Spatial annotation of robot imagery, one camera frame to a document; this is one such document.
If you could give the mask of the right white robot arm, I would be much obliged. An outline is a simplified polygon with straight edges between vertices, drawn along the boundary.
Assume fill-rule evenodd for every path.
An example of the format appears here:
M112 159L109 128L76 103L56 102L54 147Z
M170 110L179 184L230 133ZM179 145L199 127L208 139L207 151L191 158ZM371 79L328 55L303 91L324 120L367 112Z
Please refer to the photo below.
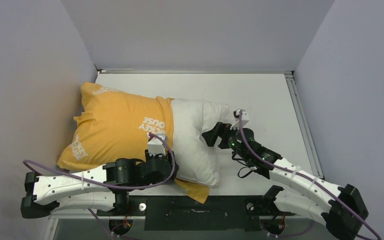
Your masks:
M253 172L296 191L279 190L263 199L262 207L269 214L289 212L324 225L338 240L359 237L369 215L360 191L353 185L341 186L318 178L289 162L279 153L264 147L254 132L240 124L217 122L213 129L202 133L209 147L220 139L220 149L230 149Z

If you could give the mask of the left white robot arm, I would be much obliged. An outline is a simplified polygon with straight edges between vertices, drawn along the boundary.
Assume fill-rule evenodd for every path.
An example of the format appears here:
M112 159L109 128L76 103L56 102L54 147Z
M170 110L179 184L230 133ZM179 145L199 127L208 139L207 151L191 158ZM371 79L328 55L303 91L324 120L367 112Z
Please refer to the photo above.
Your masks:
M129 192L157 187L176 178L179 169L173 154L149 155L146 160L119 158L75 173L46 176L37 171L25 175L24 219L38 219L67 209L94 209L123 215L133 209Z

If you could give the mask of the yellow and blue pillowcase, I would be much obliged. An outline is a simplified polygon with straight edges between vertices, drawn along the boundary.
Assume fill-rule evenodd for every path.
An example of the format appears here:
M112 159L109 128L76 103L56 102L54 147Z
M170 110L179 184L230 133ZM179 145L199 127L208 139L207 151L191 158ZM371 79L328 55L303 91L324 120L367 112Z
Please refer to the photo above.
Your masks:
M84 83L80 91L83 112L74 118L77 128L57 160L60 168L83 171L119 158L144 160L148 133L166 134L173 150L175 99L145 97L96 83ZM175 181L200 203L209 195L207 186L177 177Z

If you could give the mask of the white pillow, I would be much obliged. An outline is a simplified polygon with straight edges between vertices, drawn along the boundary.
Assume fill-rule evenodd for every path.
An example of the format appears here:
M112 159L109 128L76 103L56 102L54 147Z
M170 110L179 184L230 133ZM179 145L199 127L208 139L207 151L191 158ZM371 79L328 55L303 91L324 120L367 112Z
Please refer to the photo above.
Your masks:
M215 187L220 183L219 158L202 134L229 113L229 106L207 100L174 99L170 103L174 131L172 149L179 166L177 178Z

